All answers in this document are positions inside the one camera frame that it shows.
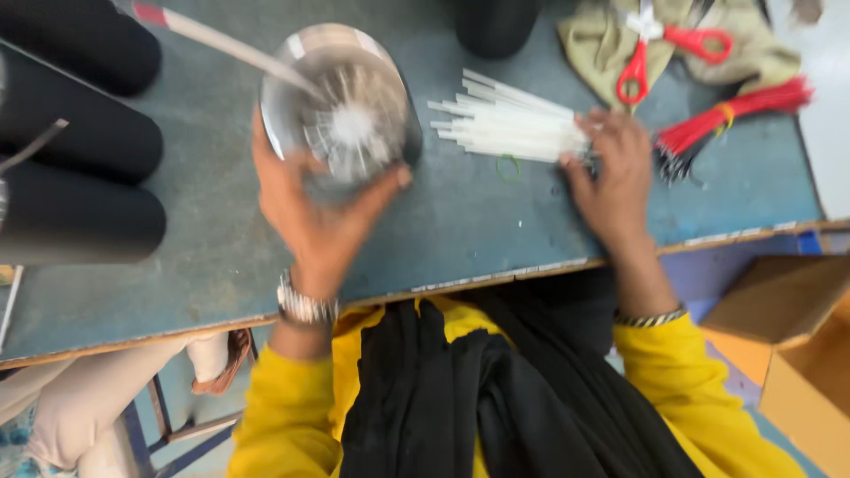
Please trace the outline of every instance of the rubber band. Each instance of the rubber band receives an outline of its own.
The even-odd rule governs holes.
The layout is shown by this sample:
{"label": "rubber band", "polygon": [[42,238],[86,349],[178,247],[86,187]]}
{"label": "rubber band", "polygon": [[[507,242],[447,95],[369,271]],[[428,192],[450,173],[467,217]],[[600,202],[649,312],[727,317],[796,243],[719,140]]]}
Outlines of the rubber band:
{"label": "rubber band", "polygon": [[[505,175],[502,173],[502,166],[501,166],[502,165],[502,158],[513,159],[513,165],[517,167],[517,175],[516,176],[514,176],[512,178],[506,178],[505,177]],[[519,181],[519,178],[523,177],[523,169],[519,166],[519,159],[517,159],[517,158],[515,158],[515,157],[513,157],[512,155],[509,155],[509,154],[503,154],[503,155],[499,156],[498,158],[496,158],[496,171],[499,172],[499,177],[501,178],[501,180],[505,181],[506,183],[515,183],[515,182]]]}
{"label": "rubber band", "polygon": [[718,126],[717,129],[714,130],[714,137],[720,136],[725,133],[727,129],[731,128],[733,123],[735,123],[735,109],[726,101],[722,101],[714,105],[715,108],[722,111],[726,116],[726,122],[722,126]]}

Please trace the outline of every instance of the tabletop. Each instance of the tabletop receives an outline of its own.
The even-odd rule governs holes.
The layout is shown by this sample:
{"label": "tabletop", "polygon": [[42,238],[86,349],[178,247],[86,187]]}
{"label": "tabletop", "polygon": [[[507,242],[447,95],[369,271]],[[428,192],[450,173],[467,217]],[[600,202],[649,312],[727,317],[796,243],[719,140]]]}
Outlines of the tabletop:
{"label": "tabletop", "polygon": [[[129,10],[129,1],[117,3]],[[443,116],[427,102],[461,92],[464,67],[576,111],[598,105],[570,69],[556,34],[572,2],[547,3],[528,44],[498,61],[461,47],[451,0],[158,3],[268,52],[300,28],[340,22],[393,55],[423,125],[424,151],[414,184],[355,260],[344,298],[553,270],[602,256],[553,165],[524,162],[521,180],[505,182],[494,158],[464,154],[428,128]],[[144,184],[167,210],[165,240],[136,265],[30,268],[0,361],[127,344],[276,310],[275,284],[292,257],[257,204],[249,139],[262,75],[206,46],[152,30],[163,49],[161,75],[127,103],[151,116],[165,138],[162,165]],[[657,128],[733,93],[695,83],[674,60],[637,116]],[[660,246],[822,219],[794,117],[736,121],[702,153],[694,172],[705,186],[656,181],[649,227]]]}

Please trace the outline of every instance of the khaki cloth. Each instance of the khaki cloth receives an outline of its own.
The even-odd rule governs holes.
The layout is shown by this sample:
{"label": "khaki cloth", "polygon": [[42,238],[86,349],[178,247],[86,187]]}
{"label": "khaki cloth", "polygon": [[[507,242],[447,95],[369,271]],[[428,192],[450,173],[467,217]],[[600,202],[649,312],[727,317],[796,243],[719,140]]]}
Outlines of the khaki cloth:
{"label": "khaki cloth", "polygon": [[[612,0],[623,9],[638,11],[639,0]],[[617,98],[617,80],[634,53],[635,31],[621,26],[603,0],[585,0],[574,16],[558,24],[567,60],[581,78],[612,108],[633,111]],[[719,65],[684,54],[691,74],[703,83],[730,84],[746,80],[739,94],[785,83],[800,70],[800,55],[779,43],[751,0],[716,0],[702,17],[702,2],[654,0],[655,18],[686,28],[722,28],[734,39],[729,57]],[[649,42],[647,82],[652,85],[679,53],[664,40]]]}

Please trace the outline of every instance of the red wire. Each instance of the red wire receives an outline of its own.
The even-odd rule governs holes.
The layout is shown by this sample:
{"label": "red wire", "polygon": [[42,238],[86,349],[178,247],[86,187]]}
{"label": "red wire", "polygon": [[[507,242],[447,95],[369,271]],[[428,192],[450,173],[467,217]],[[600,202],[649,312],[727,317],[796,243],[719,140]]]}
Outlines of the red wire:
{"label": "red wire", "polygon": [[728,108],[715,106],[689,120],[664,128],[658,132],[655,143],[663,151],[679,155],[726,123],[728,109],[734,111],[733,117],[768,110],[792,114],[811,101],[813,92],[806,84],[806,78],[798,75],[779,86],[732,98],[725,102]]}

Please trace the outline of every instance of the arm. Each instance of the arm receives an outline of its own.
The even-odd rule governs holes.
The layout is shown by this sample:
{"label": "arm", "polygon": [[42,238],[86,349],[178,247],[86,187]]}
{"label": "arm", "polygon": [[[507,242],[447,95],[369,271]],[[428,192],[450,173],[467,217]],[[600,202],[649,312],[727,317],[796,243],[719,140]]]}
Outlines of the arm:
{"label": "arm", "polygon": [[[313,204],[301,182],[304,172],[324,166],[298,152],[280,160],[257,113],[253,156],[260,208],[295,258],[292,286],[313,299],[336,297],[372,225],[410,184],[410,171],[387,172],[345,209],[331,211]],[[297,322],[293,316],[275,325],[251,374],[228,476],[329,476],[342,458],[328,418],[334,402],[332,328]]]}
{"label": "arm", "polygon": [[[620,312],[641,317],[676,310],[679,302],[646,227],[649,135],[619,112],[591,111],[576,121],[594,138],[603,172],[594,183],[578,162],[565,157],[562,165],[576,205],[610,254]],[[657,327],[615,326],[614,336],[626,378],[672,425],[674,435],[689,441],[683,447],[704,472],[803,476],[787,454],[761,438],[741,400],[726,392],[726,367],[706,355],[702,333],[687,315]]]}

